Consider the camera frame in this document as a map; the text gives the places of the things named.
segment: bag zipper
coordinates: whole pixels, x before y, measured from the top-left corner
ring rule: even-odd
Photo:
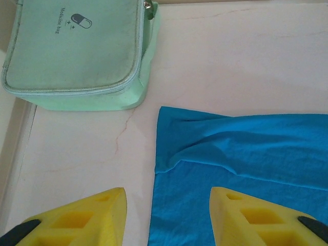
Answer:
[[[152,0],[145,0],[143,3],[145,10],[146,10],[146,15],[147,19],[151,20],[154,18],[154,5]]]

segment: marble surface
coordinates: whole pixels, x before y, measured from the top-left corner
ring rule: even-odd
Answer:
[[[147,245],[158,110],[328,113],[327,4],[161,6],[148,95],[119,112],[37,108],[7,230],[34,214],[125,187],[124,246]]]

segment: blue cloth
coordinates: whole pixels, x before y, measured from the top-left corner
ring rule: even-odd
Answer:
[[[212,187],[328,223],[328,115],[227,117],[163,107],[149,246],[214,246]]]

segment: wall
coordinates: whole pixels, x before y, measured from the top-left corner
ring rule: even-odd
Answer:
[[[4,63],[11,35],[16,7],[8,0],[0,0],[0,64]],[[0,150],[3,148],[15,97],[0,87]]]

